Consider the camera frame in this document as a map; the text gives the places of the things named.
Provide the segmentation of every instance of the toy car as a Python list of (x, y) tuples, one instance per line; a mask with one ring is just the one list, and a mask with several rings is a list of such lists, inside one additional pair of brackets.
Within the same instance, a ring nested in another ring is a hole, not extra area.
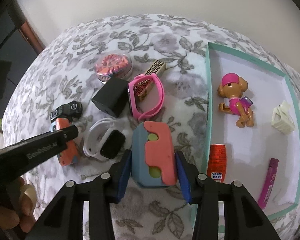
[(69, 122), (76, 122), (82, 114), (82, 104), (78, 101), (72, 101), (68, 104), (59, 106), (50, 114), (50, 121), (54, 122), (57, 118), (66, 118)]
[[(69, 120), (66, 118), (57, 118), (51, 123), (50, 132), (61, 130), (63, 128), (69, 127)], [(73, 163), (78, 163), (80, 155), (78, 153), (77, 147), (73, 140), (67, 142), (67, 149), (57, 154), (59, 163), (61, 166), (70, 165)]]

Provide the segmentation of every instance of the smartwatch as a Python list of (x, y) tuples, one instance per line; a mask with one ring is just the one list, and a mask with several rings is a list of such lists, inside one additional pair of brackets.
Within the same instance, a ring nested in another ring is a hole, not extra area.
[[(149, 110), (145, 113), (140, 113), (137, 109), (136, 98), (135, 98), (135, 94), (134, 94), (134, 87), (139, 82), (142, 82), (145, 80), (151, 80), (155, 83), (155, 85), (157, 86), (158, 92), (159, 92), (159, 101), (158, 101), (157, 105), (154, 108), (152, 108), (151, 110)], [(141, 75), (136, 76), (128, 84), (128, 95), (129, 95), (129, 106), (130, 106), (131, 114), (138, 121), (156, 115), (163, 106), (163, 101), (164, 101), (163, 85), (162, 85), (160, 79), (158, 78), (158, 76), (154, 73), (152, 73), (151, 75), (141, 74)]]
[(115, 158), (126, 140), (123, 130), (124, 127), (112, 118), (100, 119), (91, 126), (84, 139), (84, 154), (101, 161)]

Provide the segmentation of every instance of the pink hat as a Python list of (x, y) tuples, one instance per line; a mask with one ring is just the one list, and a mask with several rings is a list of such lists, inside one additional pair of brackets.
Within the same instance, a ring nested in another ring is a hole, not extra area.
[(225, 74), (222, 78), (221, 85), (224, 87), (228, 83), (237, 83), (237, 84), (239, 84), (239, 76), (235, 73)]

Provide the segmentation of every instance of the gold patterned box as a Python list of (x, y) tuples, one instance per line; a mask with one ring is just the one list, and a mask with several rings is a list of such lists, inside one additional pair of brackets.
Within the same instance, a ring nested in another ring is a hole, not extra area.
[[(151, 75), (152, 73), (156, 74), (158, 77), (162, 75), (162, 73), (166, 70), (167, 64), (164, 61), (156, 60), (153, 62), (153, 64), (150, 66), (150, 68), (147, 69), (145, 72), (145, 75)], [(148, 92), (152, 89), (154, 82), (151, 80), (145, 80), (138, 85), (134, 87), (134, 94), (139, 98), (139, 101), (141, 102)]]

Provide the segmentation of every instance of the pink watch strap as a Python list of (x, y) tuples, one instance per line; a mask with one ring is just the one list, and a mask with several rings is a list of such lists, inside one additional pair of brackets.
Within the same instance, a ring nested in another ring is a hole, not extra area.
[(139, 82), (142, 82), (142, 81), (148, 80), (148, 79), (152, 79), (154, 81), (155, 85), (157, 86), (158, 93), (159, 93), (159, 102), (154, 108), (152, 108), (151, 110), (141, 114), (138, 117), (138, 121), (140, 121), (141, 119), (149, 118), (149, 117), (152, 117), (152, 116), (156, 115), (160, 111), (160, 109), (162, 108), (163, 102), (164, 102), (163, 85), (162, 85), (160, 79), (158, 78), (158, 76), (156, 74), (154, 74), (154, 73), (152, 73), (151, 75), (141, 74), (141, 75), (136, 76), (134, 78), (134, 81), (137, 81), (139, 83)]

